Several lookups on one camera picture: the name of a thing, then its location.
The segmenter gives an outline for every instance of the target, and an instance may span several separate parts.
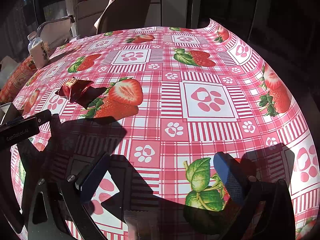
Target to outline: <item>pink checkered tablecloth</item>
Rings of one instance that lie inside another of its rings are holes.
[[[223,151],[253,161],[261,180],[287,181],[297,238],[303,227],[311,228],[315,223],[320,176],[306,121],[270,66],[236,35],[213,20],[197,30],[148,27],[84,38],[57,48],[52,57],[74,48],[73,53],[39,70],[21,89],[14,105],[21,109],[32,96],[34,104],[24,117],[50,109],[59,114],[62,125],[86,115],[116,115],[127,133],[124,138],[99,136],[109,124],[79,128],[81,133],[63,131],[61,152],[50,168],[52,180],[65,179],[103,148],[115,144],[114,155],[124,156],[136,171],[129,181],[130,197],[123,197],[124,209],[161,209],[161,199],[193,206],[190,198],[197,192],[215,203],[200,203],[201,208],[219,211],[224,209],[228,193],[217,186],[219,178],[212,160],[216,152]],[[124,81],[135,79],[137,83],[129,84],[141,86],[143,101],[136,106],[112,98],[107,106],[102,100],[109,100],[109,96],[104,94],[100,103],[105,107],[91,105],[85,110],[55,94],[71,77],[91,80],[94,88],[120,85],[124,77]],[[115,113],[115,108],[124,110]],[[38,150],[44,150],[50,137],[47,123],[30,140]],[[12,183],[21,204],[23,167],[17,147],[11,152]],[[209,169],[208,183],[201,187],[193,183],[192,176],[186,176],[195,162]],[[145,193],[146,185],[155,198]],[[215,189],[203,191],[208,187]],[[92,219],[108,239],[128,238],[127,225],[100,204],[123,191],[107,172],[92,198]],[[171,227],[175,239],[191,234],[211,239],[195,232],[181,210],[170,216],[177,217]],[[67,223],[73,236],[81,239],[74,224]],[[20,237],[27,238],[25,230]]]

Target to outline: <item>bottle cap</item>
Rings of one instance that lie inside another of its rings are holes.
[[[28,40],[31,41],[34,37],[36,37],[36,35],[37,35],[37,32],[36,32],[36,31],[33,31],[32,33],[30,33],[30,34],[28,35]]]

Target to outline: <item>red snack wrapper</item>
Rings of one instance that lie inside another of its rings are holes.
[[[70,103],[74,103],[93,83],[91,80],[79,80],[74,77],[67,80],[66,83],[56,92],[61,97],[67,97]]]

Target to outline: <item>plastic bottle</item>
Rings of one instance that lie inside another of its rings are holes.
[[[37,69],[43,68],[49,62],[49,56],[44,49],[43,41],[40,37],[36,36],[36,32],[32,32],[28,35],[28,50],[32,57],[33,62]]]

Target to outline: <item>chair back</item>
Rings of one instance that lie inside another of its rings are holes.
[[[114,0],[103,12],[97,34],[143,28],[151,0]]]
[[[74,22],[73,16],[44,22],[37,29],[37,37],[44,43],[47,42],[49,48],[54,49],[71,37],[70,29]]]

